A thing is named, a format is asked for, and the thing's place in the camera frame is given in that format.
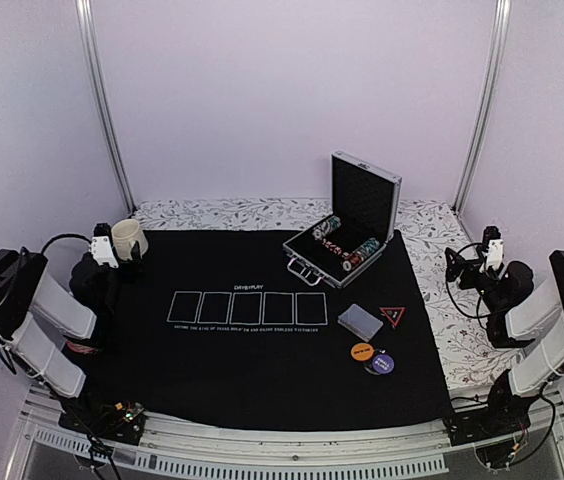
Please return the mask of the orange big blind button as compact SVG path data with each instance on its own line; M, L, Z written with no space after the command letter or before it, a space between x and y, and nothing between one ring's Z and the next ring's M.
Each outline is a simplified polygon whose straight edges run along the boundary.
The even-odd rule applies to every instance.
M374 355L374 348L368 343L357 343L350 350L351 357L358 362L366 362Z

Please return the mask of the aluminium poker chip case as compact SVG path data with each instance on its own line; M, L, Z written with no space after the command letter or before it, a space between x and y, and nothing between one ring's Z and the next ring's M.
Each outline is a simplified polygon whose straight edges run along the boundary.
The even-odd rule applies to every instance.
M323 282L343 289L384 253L395 234L402 177L343 151L331 155L331 203L329 213L314 225L283 243L289 257L287 270L313 287ZM352 272L345 272L338 256L316 241L313 228L335 215L342 225L327 240L351 254L369 238L380 248Z

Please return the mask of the clear dealer button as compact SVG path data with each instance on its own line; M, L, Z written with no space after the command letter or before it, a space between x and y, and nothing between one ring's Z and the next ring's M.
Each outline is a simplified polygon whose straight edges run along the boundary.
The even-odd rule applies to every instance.
M385 349L376 349L376 348L374 348L374 355L373 355L373 357L374 357L375 355L377 355L377 354L380 354L380 353L386 353L386 354L388 354ZM370 360L366 361L366 362L362 362L364 369L365 369L369 374L371 374L371 375L374 375L374 376L383 376L383 375L376 375L376 374L374 374L374 373L370 370L370 362L371 362L372 358L371 358Z

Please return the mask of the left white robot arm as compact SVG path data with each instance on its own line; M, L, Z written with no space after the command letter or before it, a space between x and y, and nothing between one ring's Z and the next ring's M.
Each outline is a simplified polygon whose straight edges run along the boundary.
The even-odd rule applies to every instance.
M103 433L111 423L108 408L93 397L104 403L132 402L133 394L121 382L107 385L85 373L38 321L48 322L80 349L106 348L113 339L123 281L119 268L100 265L86 253L64 288L49 272L45 255L0 249L0 347L54 393L77 399L71 415L90 434Z

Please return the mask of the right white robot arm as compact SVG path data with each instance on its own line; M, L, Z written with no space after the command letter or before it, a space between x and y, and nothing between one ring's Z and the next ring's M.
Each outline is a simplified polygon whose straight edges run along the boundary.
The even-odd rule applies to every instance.
M485 406L446 420L454 445L529 428L531 405L564 375L564 250L550 254L552 273L536 285L528 265L503 263L501 245L493 240L479 247L472 260L452 249L445 252L445 281L477 292L479 307L487 311L471 317L486 322L491 345L530 350L493 382Z

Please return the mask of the purple small blind button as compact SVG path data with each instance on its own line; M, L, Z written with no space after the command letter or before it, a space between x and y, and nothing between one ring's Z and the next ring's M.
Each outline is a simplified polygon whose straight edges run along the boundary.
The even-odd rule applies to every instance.
M376 375L387 375L395 368L394 360L386 353L375 355L370 362L370 370Z

